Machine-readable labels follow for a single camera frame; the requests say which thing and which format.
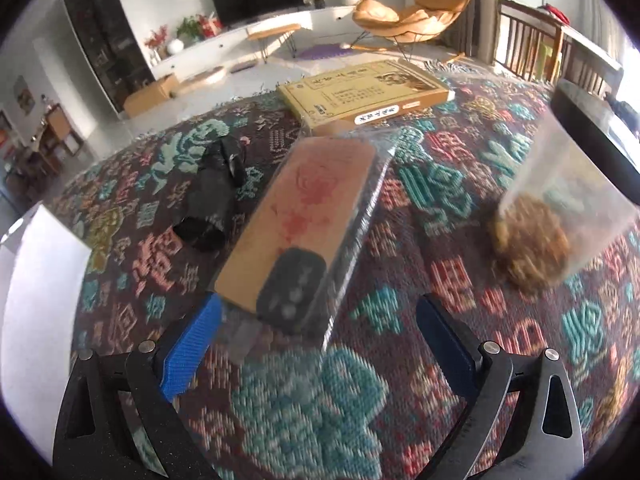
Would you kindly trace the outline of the cardboard box on floor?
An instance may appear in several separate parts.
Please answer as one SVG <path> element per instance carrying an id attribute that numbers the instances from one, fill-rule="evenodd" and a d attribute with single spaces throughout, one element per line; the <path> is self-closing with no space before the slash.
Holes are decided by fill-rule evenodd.
<path id="1" fill-rule="evenodd" d="M 171 99 L 171 93 L 179 85 L 175 74 L 169 74 L 160 80 L 147 84 L 140 90 L 130 94 L 124 102 L 124 111 L 129 118 L 142 115 L 152 108 Z"/>

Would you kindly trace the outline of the black display cabinet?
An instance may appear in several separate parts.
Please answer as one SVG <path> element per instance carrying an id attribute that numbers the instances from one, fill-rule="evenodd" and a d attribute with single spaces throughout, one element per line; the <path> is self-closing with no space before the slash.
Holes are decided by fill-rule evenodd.
<path id="1" fill-rule="evenodd" d="M 63 0 L 81 49 L 117 113 L 153 81 L 120 0 Z"/>

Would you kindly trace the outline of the clear jar black lid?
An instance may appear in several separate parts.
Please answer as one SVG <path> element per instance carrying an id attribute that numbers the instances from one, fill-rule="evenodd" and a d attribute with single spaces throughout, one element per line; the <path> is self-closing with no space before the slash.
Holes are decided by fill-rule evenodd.
<path id="1" fill-rule="evenodd" d="M 608 101 L 560 80 L 491 223 L 503 269 L 524 290 L 555 286 L 638 213 L 638 136 Z"/>

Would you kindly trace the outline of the patterned woven tablecloth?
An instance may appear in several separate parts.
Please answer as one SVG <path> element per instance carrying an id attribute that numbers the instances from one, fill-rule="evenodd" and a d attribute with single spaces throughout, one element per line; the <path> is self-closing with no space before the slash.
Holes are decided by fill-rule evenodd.
<path id="1" fill-rule="evenodd" d="M 639 232 L 554 289 L 523 294 L 487 233 L 550 98 L 540 84 L 450 75 L 456 97 L 393 121 L 399 145 L 326 352 L 263 330 L 245 358 L 211 346 L 175 400 L 225 479 L 411 479 L 463 408 L 422 339 L 434 292 L 480 338 L 560 352 L 585 451 L 639 392 Z M 74 350 L 124 353 L 196 306 L 222 263 L 172 232 L 206 148 L 246 144 L 232 229 L 253 212 L 299 125 L 277 93 L 215 104 L 73 178 L 52 212 L 91 250 Z"/>

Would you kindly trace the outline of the dark wooden dining chair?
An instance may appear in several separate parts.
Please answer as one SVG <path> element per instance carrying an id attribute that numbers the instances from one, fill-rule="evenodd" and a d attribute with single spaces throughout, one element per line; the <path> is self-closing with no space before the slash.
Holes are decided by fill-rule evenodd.
<path id="1" fill-rule="evenodd" d="M 526 81 L 566 79 L 599 98 L 616 96 L 624 76 L 622 64 L 581 32 L 513 0 L 496 0 L 491 61 Z"/>

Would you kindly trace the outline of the red flower bouquet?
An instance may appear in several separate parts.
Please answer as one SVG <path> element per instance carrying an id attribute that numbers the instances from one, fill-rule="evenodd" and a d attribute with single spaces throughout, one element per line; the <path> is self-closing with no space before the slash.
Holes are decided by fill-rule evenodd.
<path id="1" fill-rule="evenodd" d="M 150 51 L 150 61 L 157 65 L 167 58 L 166 44 L 168 38 L 168 26 L 162 25 L 157 30 L 152 30 L 149 37 L 144 40 L 144 45 Z"/>

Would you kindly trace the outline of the black rolled cloth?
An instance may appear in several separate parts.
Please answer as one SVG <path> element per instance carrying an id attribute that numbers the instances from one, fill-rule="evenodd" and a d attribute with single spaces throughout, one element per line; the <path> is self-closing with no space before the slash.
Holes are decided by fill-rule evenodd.
<path id="1" fill-rule="evenodd" d="M 206 148 L 172 226 L 183 243 L 200 252 L 216 252 L 227 243 L 235 194 L 246 181 L 245 156 L 245 145 L 232 136 Z"/>

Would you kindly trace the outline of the white storage box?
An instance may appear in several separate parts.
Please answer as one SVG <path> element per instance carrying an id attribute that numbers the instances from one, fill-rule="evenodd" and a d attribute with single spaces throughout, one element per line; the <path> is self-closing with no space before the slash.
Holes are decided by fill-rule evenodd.
<path id="1" fill-rule="evenodd" d="M 1 399 L 47 463 L 90 255 L 43 204 L 27 211 L 1 241 Z"/>

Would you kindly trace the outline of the yellow flat gift box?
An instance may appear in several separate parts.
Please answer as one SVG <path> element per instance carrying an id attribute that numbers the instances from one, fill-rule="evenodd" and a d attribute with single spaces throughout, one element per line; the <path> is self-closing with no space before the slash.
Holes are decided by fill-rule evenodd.
<path id="1" fill-rule="evenodd" d="M 278 92 L 313 136 L 336 136 L 454 99 L 434 75 L 390 58 L 280 84 Z"/>

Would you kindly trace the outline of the white TV cabinet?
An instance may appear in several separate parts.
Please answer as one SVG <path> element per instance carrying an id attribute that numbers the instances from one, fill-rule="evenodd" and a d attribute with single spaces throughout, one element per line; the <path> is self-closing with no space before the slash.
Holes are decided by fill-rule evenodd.
<path id="1" fill-rule="evenodd" d="M 302 29 L 294 34 L 298 53 L 316 44 L 349 41 L 360 32 L 360 28 L 352 21 L 354 9 L 353 6 L 308 9 L 230 29 L 168 56 L 152 66 L 151 73 L 157 80 L 175 74 L 178 80 L 184 81 L 219 65 L 229 66 L 253 58 L 261 61 L 258 44 L 248 41 L 247 34 L 293 23 L 302 25 Z"/>

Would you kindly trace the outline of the orange lounge chair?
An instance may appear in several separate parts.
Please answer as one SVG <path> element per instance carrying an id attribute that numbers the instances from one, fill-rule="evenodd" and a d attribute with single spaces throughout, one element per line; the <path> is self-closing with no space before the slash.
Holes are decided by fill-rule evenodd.
<path id="1" fill-rule="evenodd" d="M 378 0 L 360 0 L 352 21 L 373 37 L 390 40 L 401 49 L 440 36 L 454 24 L 471 0 L 414 0 L 396 11 Z"/>

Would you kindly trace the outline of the wooden side table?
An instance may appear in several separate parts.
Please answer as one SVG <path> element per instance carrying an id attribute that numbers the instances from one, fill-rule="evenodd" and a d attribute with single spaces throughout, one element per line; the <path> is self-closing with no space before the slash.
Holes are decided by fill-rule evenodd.
<path id="1" fill-rule="evenodd" d="M 247 40 L 258 44 L 258 51 L 262 62 L 268 63 L 269 55 L 278 47 L 285 46 L 292 58 L 297 58 L 298 49 L 294 34 L 302 29 L 301 24 L 293 23 L 278 27 L 255 30 L 247 34 Z"/>

